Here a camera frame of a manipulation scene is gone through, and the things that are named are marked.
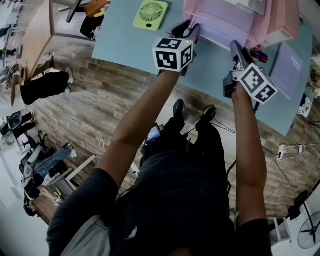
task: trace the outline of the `white logo on shirt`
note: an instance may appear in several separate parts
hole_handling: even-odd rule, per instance
[[[137,235],[137,231],[138,231],[138,227],[135,226],[134,230],[132,230],[132,232],[131,232],[131,235],[129,235],[129,237],[124,240],[129,240],[131,238],[134,238]]]

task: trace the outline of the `black t-shirt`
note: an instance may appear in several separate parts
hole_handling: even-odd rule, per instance
[[[224,174],[203,158],[178,151],[154,155],[132,190],[115,203],[117,193],[111,176],[95,169],[53,217],[50,255],[60,255],[95,215],[110,227],[110,255],[165,256],[177,248],[192,255],[272,255],[266,219],[235,232]]]

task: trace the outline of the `electric fan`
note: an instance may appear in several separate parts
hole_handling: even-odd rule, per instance
[[[156,31],[165,17],[168,3],[162,1],[143,1],[133,21],[139,29]]]
[[[299,231],[298,244],[302,249],[310,249],[320,242],[320,211],[310,216],[307,207],[305,209],[309,218]]]

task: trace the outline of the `fan grille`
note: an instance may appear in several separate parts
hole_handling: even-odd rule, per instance
[[[140,9],[140,17],[145,22],[154,22],[159,19],[164,12],[164,8],[160,3],[148,2]]]

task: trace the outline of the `green portable fan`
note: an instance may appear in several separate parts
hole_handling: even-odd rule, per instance
[[[168,3],[162,1],[143,1],[135,16],[133,26],[135,28],[156,31],[160,28]]]

